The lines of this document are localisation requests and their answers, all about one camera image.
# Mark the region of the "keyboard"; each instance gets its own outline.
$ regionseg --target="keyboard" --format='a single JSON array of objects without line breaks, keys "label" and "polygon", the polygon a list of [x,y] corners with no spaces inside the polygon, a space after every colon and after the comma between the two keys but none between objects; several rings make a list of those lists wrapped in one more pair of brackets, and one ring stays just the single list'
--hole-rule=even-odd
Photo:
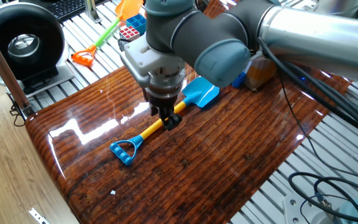
[{"label": "keyboard", "polygon": [[[104,0],[95,0],[99,4]],[[85,0],[58,0],[46,7],[59,21],[65,21],[85,11]]]},{"label": "keyboard", "polygon": [[[109,0],[95,0],[95,4],[101,4]],[[70,19],[85,11],[85,0],[19,0],[29,2],[46,8],[60,22]]]}]

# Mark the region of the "blue shovel blade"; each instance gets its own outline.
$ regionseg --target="blue shovel blade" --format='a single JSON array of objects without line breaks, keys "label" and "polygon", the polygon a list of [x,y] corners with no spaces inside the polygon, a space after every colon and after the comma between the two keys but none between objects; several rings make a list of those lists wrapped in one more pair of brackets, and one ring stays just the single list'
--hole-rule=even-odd
[{"label": "blue shovel blade", "polygon": [[219,95],[219,87],[212,85],[203,77],[198,77],[189,83],[182,92],[186,96],[183,100],[186,105],[194,103],[198,107],[203,108]]}]

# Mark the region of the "blue shovel grip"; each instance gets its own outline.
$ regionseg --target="blue shovel grip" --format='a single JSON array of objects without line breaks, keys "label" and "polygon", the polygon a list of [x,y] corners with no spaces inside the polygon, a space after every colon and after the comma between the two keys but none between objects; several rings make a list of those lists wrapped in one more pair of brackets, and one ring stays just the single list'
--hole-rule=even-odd
[{"label": "blue shovel grip", "polygon": [[[110,145],[110,150],[127,166],[132,164],[136,156],[137,149],[139,148],[140,144],[142,144],[143,138],[142,136],[138,135],[130,140],[121,140],[118,142],[114,142]],[[126,151],[124,151],[118,144],[121,143],[128,143],[132,144],[135,147],[134,155],[131,157],[128,155]]]}]

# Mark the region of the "toy shovel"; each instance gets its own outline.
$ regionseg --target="toy shovel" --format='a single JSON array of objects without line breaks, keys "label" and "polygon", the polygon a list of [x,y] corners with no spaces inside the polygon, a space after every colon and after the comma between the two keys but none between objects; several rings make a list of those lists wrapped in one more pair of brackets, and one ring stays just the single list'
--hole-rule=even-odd
[{"label": "toy shovel", "polygon": [[136,16],[142,7],[143,0],[122,0],[116,7],[117,17],[113,20],[109,27],[104,30],[102,35],[93,42],[87,49],[81,50],[71,55],[71,59],[80,65],[92,66],[94,60],[94,53],[96,49],[103,43],[105,38],[111,33],[111,31],[117,26],[119,21],[126,20],[132,16]]},{"label": "toy shovel", "polygon": [[[190,104],[195,104],[200,108],[203,108],[211,100],[213,100],[219,94],[219,88],[210,84],[203,77],[198,77],[194,79],[189,85],[187,85],[183,90],[183,94],[186,98],[175,106],[175,113],[181,112],[185,109],[186,106]],[[162,121],[159,119],[144,130],[140,135],[135,136],[129,140],[121,140],[114,142],[110,145],[110,150],[112,150],[115,155],[120,158],[120,160],[129,166],[136,156],[137,149],[142,144],[143,140],[149,137],[154,131],[162,126]],[[129,143],[135,147],[134,155],[131,157],[126,151],[124,151],[119,144]]]}]

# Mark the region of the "wooden floor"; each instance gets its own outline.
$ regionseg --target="wooden floor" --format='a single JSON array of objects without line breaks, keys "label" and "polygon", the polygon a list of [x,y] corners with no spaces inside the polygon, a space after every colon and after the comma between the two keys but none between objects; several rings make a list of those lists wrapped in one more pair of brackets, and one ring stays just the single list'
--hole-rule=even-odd
[{"label": "wooden floor", "polygon": [[51,224],[78,223],[42,166],[25,127],[13,125],[11,105],[0,86],[0,223],[36,224],[28,213],[32,207]]}]

